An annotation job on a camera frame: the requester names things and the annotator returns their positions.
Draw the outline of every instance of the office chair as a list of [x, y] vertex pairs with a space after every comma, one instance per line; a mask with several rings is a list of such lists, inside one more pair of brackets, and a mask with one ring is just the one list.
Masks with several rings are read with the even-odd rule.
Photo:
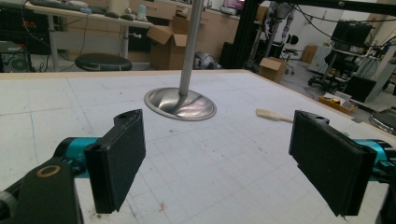
[[[292, 36], [289, 35], [286, 43], [291, 44], [291, 45], [296, 45], [298, 43], [298, 41], [299, 41], [299, 38], [297, 35], [292, 35]], [[294, 75], [294, 67], [289, 64], [289, 60], [290, 60], [291, 55], [298, 56], [297, 49], [291, 49], [291, 48], [285, 47], [283, 49], [283, 53], [286, 54], [286, 62], [288, 62], [288, 65], [286, 66], [285, 73], [288, 74], [289, 71], [291, 71], [291, 74]]]
[[[346, 43], [342, 43], [339, 41], [334, 42], [334, 49], [339, 49], [342, 51], [349, 51], [350, 45]], [[308, 81], [308, 85], [312, 86], [313, 84], [319, 84], [324, 91], [342, 91], [347, 82], [352, 77], [353, 72], [358, 70], [358, 66], [355, 63], [355, 60], [358, 58], [357, 56], [353, 57], [351, 60], [348, 59], [349, 55], [332, 50], [329, 55], [325, 58], [325, 63], [329, 65], [332, 69], [339, 71], [339, 76], [329, 76], [328, 71], [324, 76], [313, 76]]]
[[76, 58], [75, 62], [78, 68], [91, 72], [130, 71], [132, 69], [132, 64], [128, 59], [113, 54], [82, 54]]

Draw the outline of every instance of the white table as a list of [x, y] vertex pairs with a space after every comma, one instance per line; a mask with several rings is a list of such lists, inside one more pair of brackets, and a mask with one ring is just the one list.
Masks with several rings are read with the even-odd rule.
[[292, 124], [266, 108], [319, 114], [351, 138], [396, 138], [242, 70], [194, 71], [190, 89], [215, 102], [203, 121], [167, 119], [144, 95], [177, 87], [179, 71], [0, 76], [0, 189], [49, 159], [66, 137], [102, 136], [119, 113], [142, 108], [147, 157], [119, 213], [95, 214], [89, 180], [77, 179], [86, 223], [373, 224], [388, 185], [370, 182], [357, 217], [335, 217], [289, 155]]
[[[81, 50], [83, 47], [84, 49], [92, 49], [100, 52], [121, 53], [122, 57], [128, 59], [128, 27], [149, 28], [152, 25], [152, 23], [145, 21], [127, 21], [123, 19], [109, 18], [100, 14], [86, 14], [59, 8], [39, 7], [32, 5], [30, 2], [27, 2], [25, 7], [33, 10], [34, 13], [49, 16], [49, 41], [53, 60], [53, 71], [55, 72], [59, 71], [58, 49]], [[86, 20], [87, 26], [89, 25], [89, 21], [112, 22], [122, 26], [122, 36], [120, 38], [115, 38], [110, 36], [59, 32], [55, 30], [53, 22], [54, 16]]]

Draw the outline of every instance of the wall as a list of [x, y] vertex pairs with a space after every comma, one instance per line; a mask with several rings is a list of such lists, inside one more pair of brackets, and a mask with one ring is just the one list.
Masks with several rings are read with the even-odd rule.
[[[385, 20], [395, 20], [396, 17], [387, 16]], [[383, 45], [387, 40], [396, 35], [396, 21], [384, 21], [376, 32], [377, 45]]]

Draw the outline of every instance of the computer monitor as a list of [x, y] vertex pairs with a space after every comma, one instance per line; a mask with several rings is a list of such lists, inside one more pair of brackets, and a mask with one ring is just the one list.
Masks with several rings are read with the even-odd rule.
[[364, 47], [372, 25], [356, 21], [339, 21], [332, 33], [332, 40], [342, 40], [352, 46]]
[[236, 10], [242, 10], [245, 5], [245, 0], [224, 0], [223, 6], [233, 8]]

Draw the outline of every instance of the floor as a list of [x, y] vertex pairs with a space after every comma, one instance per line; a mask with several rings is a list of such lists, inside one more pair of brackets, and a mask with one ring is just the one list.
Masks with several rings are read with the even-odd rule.
[[[40, 71], [40, 66], [44, 66], [41, 71], [52, 72], [52, 62], [51, 57], [47, 59], [47, 56], [43, 55], [32, 55], [32, 64], [36, 71]], [[60, 53], [59, 55], [59, 66], [61, 71], [63, 72], [82, 72], [82, 69], [77, 68], [74, 65], [74, 62], [71, 62], [66, 59], [64, 54]], [[287, 87], [293, 91], [297, 91], [302, 95], [310, 97], [312, 99], [317, 100], [318, 97], [322, 94], [319, 89], [312, 88], [308, 86], [308, 79], [311, 78], [314, 74], [306, 69], [308, 67], [308, 63], [302, 63], [300, 61], [291, 61], [290, 64], [294, 68], [294, 75], [285, 74], [283, 76], [280, 85]], [[133, 71], [145, 71], [151, 70], [149, 63], [133, 63]], [[370, 117], [371, 111], [366, 110], [364, 108], [358, 108], [349, 115], [356, 118], [357, 121], [363, 121], [366, 123], [370, 123], [368, 118]]]

